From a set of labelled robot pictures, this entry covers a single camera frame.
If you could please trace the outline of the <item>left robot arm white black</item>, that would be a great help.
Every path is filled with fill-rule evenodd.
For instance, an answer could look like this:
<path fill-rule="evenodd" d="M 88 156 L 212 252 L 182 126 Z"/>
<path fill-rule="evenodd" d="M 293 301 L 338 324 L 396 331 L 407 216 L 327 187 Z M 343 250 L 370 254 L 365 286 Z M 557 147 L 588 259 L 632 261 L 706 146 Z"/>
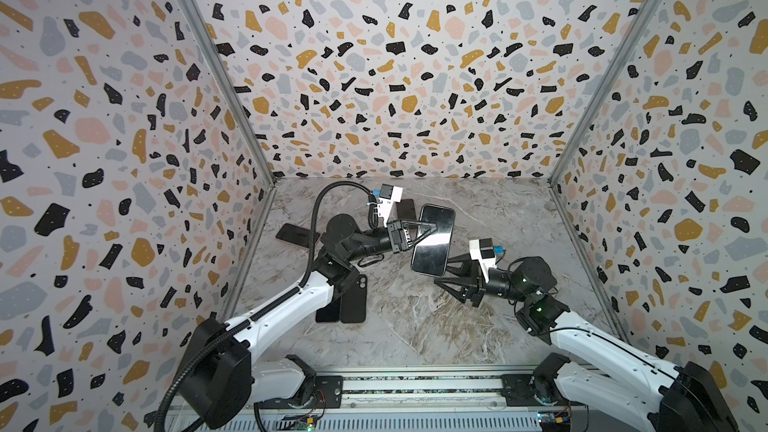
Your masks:
<path fill-rule="evenodd" d="M 314 369 L 295 355 L 263 362 L 262 354 L 299 322 L 357 286 L 357 260 L 404 251 L 446 260 L 454 222 L 453 210 L 425 211 L 419 221 L 395 220 L 363 231 L 352 216 L 334 216 L 320 238 L 320 252 L 310 257 L 307 277 L 264 305 L 224 322 L 209 318 L 195 329 L 158 408 L 155 430 L 164 430 L 175 396 L 181 396 L 198 415 L 188 427 L 191 431 L 201 426 L 218 429 L 248 405 L 314 404 Z"/>

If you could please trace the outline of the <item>black phone case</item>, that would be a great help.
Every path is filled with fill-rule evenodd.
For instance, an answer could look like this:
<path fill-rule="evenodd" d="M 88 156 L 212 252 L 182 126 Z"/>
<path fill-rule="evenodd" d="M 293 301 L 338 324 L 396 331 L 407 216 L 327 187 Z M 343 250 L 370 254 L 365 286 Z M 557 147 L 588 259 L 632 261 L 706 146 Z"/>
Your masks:
<path fill-rule="evenodd" d="M 368 277 L 360 274 L 340 302 L 339 320 L 344 324 L 362 324 L 367 317 Z"/>

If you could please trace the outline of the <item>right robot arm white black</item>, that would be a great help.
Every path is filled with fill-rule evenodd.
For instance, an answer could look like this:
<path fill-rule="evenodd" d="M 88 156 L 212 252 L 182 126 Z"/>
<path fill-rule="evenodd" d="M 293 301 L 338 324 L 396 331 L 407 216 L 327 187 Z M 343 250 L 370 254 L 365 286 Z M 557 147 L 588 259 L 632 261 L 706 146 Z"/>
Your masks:
<path fill-rule="evenodd" d="M 552 295 L 557 281 L 541 257 L 500 268 L 493 252 L 462 254 L 447 260 L 435 283 L 474 307 L 490 296 L 510 302 L 521 327 L 555 347 L 529 380 L 544 406 L 579 403 L 638 431 L 738 428 L 707 369 L 653 357 L 590 323 Z"/>

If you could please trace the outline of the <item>purple phone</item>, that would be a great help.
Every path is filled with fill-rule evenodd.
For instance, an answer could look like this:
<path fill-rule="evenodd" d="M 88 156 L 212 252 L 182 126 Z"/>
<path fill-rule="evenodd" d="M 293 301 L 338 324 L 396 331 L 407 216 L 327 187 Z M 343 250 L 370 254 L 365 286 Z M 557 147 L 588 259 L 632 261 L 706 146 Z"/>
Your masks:
<path fill-rule="evenodd" d="M 319 309 L 315 313 L 316 323 L 337 323 L 340 321 L 341 299 L 332 301 L 327 306 Z"/>

